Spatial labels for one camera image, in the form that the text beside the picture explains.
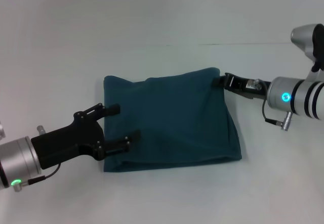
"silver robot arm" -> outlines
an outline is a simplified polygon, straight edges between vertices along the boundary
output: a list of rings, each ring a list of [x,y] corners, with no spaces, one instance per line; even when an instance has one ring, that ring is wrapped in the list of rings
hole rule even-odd
[[[277,77],[267,92],[271,108],[314,119],[324,119],[324,26],[295,28],[291,41],[313,61],[306,79]]]
[[[76,112],[71,125],[46,133],[38,126],[38,137],[20,138],[0,145],[0,190],[13,187],[16,192],[22,187],[36,184],[53,176],[62,162],[80,155],[88,155],[100,161],[107,156],[127,152],[132,142],[140,138],[139,130],[119,139],[106,141],[98,119],[120,113],[118,104],[105,107],[95,105]],[[5,137],[0,124],[0,139]],[[42,169],[57,165],[50,175],[41,174]]]
[[[306,79],[277,77],[268,82],[226,73],[213,82],[213,86],[222,86],[246,98],[263,99],[265,121],[281,126],[285,131],[289,129],[293,114],[324,119],[324,26],[311,24],[295,28],[291,33],[291,41],[313,61]],[[265,116],[266,101],[271,108],[287,113],[283,121]]]

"white wall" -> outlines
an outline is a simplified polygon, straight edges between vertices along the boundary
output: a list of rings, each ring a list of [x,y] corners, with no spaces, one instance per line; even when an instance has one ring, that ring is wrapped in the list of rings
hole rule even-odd
[[[74,112],[103,102],[106,75],[137,81],[213,66],[304,78],[311,62],[290,32],[324,23],[323,3],[0,0],[2,142],[34,137],[39,124],[70,124]],[[261,101],[226,93],[226,102],[240,162],[102,173],[101,163],[78,157],[21,193],[2,190],[0,223],[324,223],[323,123],[294,116],[282,132],[264,122]]]

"teal cloth bag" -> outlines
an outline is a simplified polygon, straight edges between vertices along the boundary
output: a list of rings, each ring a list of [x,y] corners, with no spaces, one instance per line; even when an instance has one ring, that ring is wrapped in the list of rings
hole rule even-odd
[[[105,118],[105,138],[137,129],[130,151],[107,157],[106,172],[197,166],[241,159],[239,139],[224,102],[223,88],[211,87],[219,69],[130,82],[104,80],[105,105],[120,114]]]

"black cable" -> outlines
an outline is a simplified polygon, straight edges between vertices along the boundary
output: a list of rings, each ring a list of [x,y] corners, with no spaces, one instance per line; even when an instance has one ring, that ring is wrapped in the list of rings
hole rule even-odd
[[[60,169],[60,167],[61,167],[61,163],[59,163],[59,165],[57,166],[57,168],[55,169],[55,171],[52,172],[50,175],[48,175],[48,176],[43,175],[43,176],[40,176],[40,177],[35,177],[35,178],[31,178],[31,179],[29,179],[29,180],[27,181],[27,182],[28,182],[28,185],[33,185],[33,184],[36,184],[36,183],[38,183],[38,182],[40,182],[40,181],[43,181],[43,180],[48,179],[49,177],[51,177],[51,176],[53,176],[54,174],[56,174],[57,171]]]
[[[57,165],[57,168],[55,169],[54,172],[52,172],[52,173],[51,173],[50,175],[48,175],[48,176],[45,176],[45,178],[48,179],[49,177],[51,177],[51,176],[53,176],[54,174],[56,174],[57,171],[60,169],[60,167],[61,167],[61,163],[59,163],[59,165]]]
[[[264,106],[265,106],[265,102],[267,101],[268,86],[264,81],[262,81],[260,79],[259,79],[259,82],[261,83],[261,85],[262,85],[262,87],[264,88],[264,91],[265,91],[265,96],[264,96],[264,100],[263,100],[263,104],[262,104],[262,115],[263,115],[263,118],[264,118],[265,122],[270,123],[270,124],[274,124],[274,125],[281,125],[282,122],[280,122],[278,120],[275,120],[275,119],[268,119],[265,116]]]

